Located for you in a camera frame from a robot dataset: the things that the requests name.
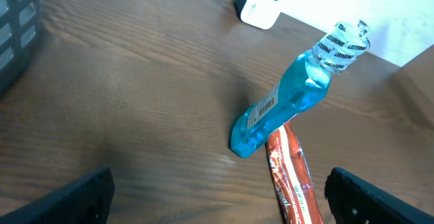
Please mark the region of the orange brown snack bar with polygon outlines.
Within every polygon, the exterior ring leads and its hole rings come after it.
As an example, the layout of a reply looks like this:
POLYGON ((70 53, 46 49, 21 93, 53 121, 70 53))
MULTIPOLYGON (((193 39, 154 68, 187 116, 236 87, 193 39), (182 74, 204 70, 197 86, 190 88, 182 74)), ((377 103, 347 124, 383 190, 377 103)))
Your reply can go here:
POLYGON ((283 223, 322 224, 309 167, 291 122, 269 136, 266 149, 283 223))

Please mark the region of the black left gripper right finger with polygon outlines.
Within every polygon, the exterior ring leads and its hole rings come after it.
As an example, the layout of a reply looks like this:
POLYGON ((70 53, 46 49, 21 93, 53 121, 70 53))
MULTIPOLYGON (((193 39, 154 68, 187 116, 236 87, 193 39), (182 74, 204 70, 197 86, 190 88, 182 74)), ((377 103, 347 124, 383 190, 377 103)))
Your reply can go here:
POLYGON ((423 212, 351 172, 335 167, 327 177, 324 195, 337 223, 432 223, 423 212))

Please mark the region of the blue mouthwash bottle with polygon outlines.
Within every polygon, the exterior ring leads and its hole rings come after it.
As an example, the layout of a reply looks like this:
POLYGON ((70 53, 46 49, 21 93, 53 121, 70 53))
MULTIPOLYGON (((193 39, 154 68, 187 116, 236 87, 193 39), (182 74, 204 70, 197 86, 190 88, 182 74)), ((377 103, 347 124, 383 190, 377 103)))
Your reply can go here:
POLYGON ((343 72, 370 48, 368 31, 362 20, 338 22, 300 54, 279 83, 236 121, 229 142, 231 151, 239 157, 251 156, 278 127, 324 99, 333 74, 343 72))

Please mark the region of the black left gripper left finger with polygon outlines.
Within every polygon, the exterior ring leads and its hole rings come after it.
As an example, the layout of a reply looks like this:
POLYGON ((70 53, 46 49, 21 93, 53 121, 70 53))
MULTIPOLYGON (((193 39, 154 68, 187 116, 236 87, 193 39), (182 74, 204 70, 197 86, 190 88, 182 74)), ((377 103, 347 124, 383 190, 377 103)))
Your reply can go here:
POLYGON ((106 224, 114 193, 110 168, 99 168, 1 216, 1 224, 106 224))

